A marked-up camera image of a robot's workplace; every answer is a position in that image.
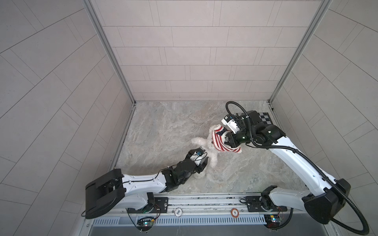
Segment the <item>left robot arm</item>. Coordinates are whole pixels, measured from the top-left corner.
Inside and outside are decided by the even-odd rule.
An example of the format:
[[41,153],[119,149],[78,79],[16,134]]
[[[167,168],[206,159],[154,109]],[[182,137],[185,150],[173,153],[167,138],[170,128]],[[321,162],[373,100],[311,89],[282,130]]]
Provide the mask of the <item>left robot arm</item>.
[[177,189],[192,175],[204,171],[207,163],[207,152],[199,147],[190,150],[183,161],[157,174],[133,176],[113,169],[86,185],[85,218],[100,217],[115,207],[150,211],[155,203],[154,194]]

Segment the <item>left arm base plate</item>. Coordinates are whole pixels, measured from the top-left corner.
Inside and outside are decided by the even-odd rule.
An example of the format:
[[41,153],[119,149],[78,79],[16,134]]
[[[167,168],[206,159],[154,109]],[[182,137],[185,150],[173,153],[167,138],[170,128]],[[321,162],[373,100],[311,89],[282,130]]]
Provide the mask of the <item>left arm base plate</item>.
[[128,213],[147,214],[147,213],[167,213],[168,197],[156,197],[153,203],[148,201],[142,209],[127,208]]

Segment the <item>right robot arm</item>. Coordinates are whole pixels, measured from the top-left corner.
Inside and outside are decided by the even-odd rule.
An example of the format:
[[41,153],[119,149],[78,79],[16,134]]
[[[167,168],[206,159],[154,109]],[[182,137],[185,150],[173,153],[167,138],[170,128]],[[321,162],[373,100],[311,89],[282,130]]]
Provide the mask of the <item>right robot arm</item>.
[[264,210],[288,206],[307,212],[315,221],[327,224],[350,202],[350,184],[335,179],[305,156],[291,139],[274,124],[265,124],[256,111],[228,113],[223,129],[216,134],[223,147],[239,150],[242,144],[263,148],[278,156],[307,186],[306,191],[287,190],[272,185],[261,193]]

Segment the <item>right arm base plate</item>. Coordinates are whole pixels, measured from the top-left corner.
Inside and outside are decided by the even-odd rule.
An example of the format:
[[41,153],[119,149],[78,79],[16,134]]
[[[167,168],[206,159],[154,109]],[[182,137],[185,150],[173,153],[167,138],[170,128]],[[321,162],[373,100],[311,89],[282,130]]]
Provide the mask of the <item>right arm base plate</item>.
[[247,206],[248,212],[279,212],[287,211],[286,206],[276,206],[271,202],[262,201],[261,196],[242,197],[239,202]]

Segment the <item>white teddy bear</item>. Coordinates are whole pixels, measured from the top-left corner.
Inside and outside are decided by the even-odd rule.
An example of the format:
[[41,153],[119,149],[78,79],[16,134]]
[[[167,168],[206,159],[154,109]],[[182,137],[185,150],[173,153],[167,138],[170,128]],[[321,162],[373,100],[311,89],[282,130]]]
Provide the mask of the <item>white teddy bear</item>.
[[195,137],[191,139],[191,143],[204,148],[205,151],[207,152],[207,156],[209,157],[206,168],[202,171],[201,174],[199,174],[199,176],[206,177],[211,182],[220,183],[220,178],[217,177],[217,174],[216,174],[216,166],[218,163],[219,153],[224,153],[224,152],[220,152],[215,149],[212,143],[212,137],[211,137],[210,131],[207,138]]

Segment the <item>red white striped sweater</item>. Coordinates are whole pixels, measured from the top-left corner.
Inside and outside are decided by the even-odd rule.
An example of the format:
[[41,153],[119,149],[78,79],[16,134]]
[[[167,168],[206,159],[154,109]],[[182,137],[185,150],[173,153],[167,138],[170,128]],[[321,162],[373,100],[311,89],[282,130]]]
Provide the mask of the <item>red white striped sweater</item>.
[[212,137],[212,143],[217,151],[220,152],[234,152],[241,153],[242,149],[240,147],[231,147],[226,144],[226,135],[233,134],[231,131],[227,130],[222,125],[214,125],[210,128],[210,134]]

